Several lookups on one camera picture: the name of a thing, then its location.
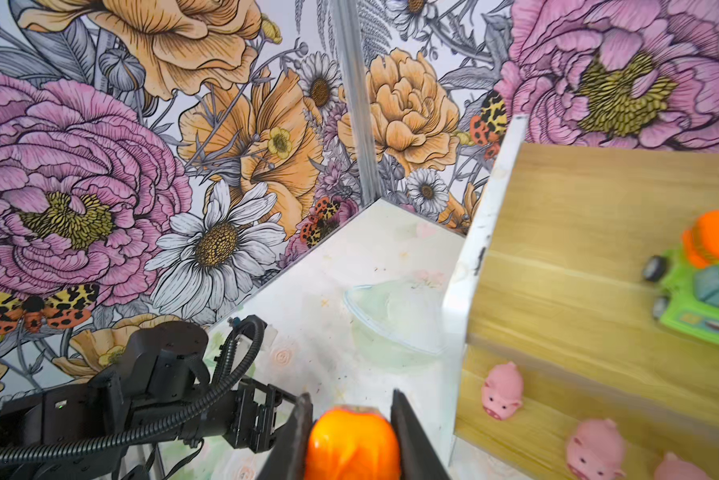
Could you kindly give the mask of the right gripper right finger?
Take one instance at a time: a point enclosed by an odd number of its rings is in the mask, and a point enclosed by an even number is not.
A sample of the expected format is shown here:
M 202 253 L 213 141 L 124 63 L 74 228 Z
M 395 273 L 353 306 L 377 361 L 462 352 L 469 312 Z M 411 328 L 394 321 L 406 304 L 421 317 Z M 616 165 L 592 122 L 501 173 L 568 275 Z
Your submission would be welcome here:
M 401 479 L 449 480 L 447 469 L 437 457 L 415 410 L 399 389 L 393 392 L 391 426 L 399 443 Z

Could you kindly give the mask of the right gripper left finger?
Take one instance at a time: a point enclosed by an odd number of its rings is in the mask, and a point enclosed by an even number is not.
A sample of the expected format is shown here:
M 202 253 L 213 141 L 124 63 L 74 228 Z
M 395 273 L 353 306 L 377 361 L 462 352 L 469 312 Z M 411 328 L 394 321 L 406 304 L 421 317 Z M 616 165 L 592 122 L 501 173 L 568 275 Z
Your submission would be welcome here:
M 310 435 L 314 426 L 313 415 L 311 395 L 300 395 L 257 480 L 305 479 Z

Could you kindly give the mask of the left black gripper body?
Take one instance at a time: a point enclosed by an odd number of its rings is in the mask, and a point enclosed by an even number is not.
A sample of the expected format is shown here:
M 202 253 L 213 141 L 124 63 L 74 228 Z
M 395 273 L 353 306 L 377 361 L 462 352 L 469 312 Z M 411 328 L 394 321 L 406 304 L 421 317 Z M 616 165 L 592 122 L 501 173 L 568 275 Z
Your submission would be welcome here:
M 86 383 L 69 384 L 11 400 L 0 410 L 0 448 L 50 446 L 114 435 L 161 420 L 189 407 L 237 367 L 237 346 L 256 328 L 235 330 L 223 343 L 215 370 L 204 361 L 208 334 L 199 326 L 170 321 L 137 331 L 114 364 Z M 277 410 L 295 395 L 249 375 L 199 415 L 146 439 L 152 447 L 181 440 L 200 449 L 221 436 L 235 449 L 271 450 L 280 432 Z

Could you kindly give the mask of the green orange toy truck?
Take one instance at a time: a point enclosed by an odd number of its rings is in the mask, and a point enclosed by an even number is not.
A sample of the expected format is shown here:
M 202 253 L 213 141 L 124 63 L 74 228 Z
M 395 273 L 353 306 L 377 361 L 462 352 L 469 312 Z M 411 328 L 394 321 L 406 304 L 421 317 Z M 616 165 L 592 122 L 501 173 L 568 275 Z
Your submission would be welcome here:
M 657 323 L 719 346 L 719 210 L 697 218 L 680 246 L 651 256 L 641 277 L 659 286 Z
M 377 410 L 339 407 L 314 424 L 305 478 L 399 480 L 401 447 L 389 420 Z

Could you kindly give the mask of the pink toy pig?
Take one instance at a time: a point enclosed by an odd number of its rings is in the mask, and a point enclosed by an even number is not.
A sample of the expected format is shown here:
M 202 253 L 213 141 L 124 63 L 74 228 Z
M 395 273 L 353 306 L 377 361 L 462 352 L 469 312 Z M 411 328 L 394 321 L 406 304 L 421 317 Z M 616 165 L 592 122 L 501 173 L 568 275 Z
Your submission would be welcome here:
M 691 462 L 682 460 L 673 452 L 667 452 L 663 461 L 653 472 L 654 480 L 711 480 L 707 472 Z
M 513 362 L 496 365 L 481 388 L 483 410 L 491 418 L 505 421 L 523 407 L 523 376 Z
M 581 480 L 625 478 L 621 469 L 627 446 L 611 419 L 582 421 L 567 442 L 567 468 Z

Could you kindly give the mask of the two-tier bamboo white shelf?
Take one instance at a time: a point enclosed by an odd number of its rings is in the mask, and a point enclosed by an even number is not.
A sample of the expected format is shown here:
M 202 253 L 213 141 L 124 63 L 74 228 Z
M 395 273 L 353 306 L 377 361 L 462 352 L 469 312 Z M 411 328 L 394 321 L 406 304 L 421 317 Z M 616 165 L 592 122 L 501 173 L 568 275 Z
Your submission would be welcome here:
M 449 427 L 531 478 L 569 479 L 575 428 L 611 419 L 627 477 L 673 452 L 719 479 L 719 346 L 657 323 L 641 277 L 719 209 L 719 154 L 531 144 L 528 127 L 509 124 L 445 296 L 463 344 Z M 481 388 L 509 362 L 523 407 L 499 421 Z

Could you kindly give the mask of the left aluminium corner post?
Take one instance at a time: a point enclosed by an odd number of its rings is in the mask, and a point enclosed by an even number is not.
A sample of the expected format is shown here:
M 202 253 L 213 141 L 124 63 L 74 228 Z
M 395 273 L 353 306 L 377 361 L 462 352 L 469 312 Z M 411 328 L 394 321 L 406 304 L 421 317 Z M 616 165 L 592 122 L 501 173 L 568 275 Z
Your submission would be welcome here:
M 381 176 L 377 170 L 371 105 L 365 85 L 365 62 L 363 62 L 358 2 L 333 1 L 332 15 L 347 93 L 359 177 L 361 177 L 361 197 L 363 197 L 363 206 L 369 207 L 381 198 Z

